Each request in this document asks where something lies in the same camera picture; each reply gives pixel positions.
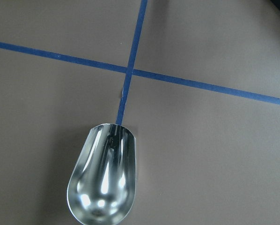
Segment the metal ice scoop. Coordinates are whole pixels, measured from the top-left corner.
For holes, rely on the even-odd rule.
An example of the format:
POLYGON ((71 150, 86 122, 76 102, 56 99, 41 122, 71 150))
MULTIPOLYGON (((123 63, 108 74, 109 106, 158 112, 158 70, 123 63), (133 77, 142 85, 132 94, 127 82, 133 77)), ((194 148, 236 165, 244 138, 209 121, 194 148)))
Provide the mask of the metal ice scoop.
POLYGON ((90 129, 66 190, 73 217, 82 225, 117 225, 136 192, 136 139, 125 127, 90 129))

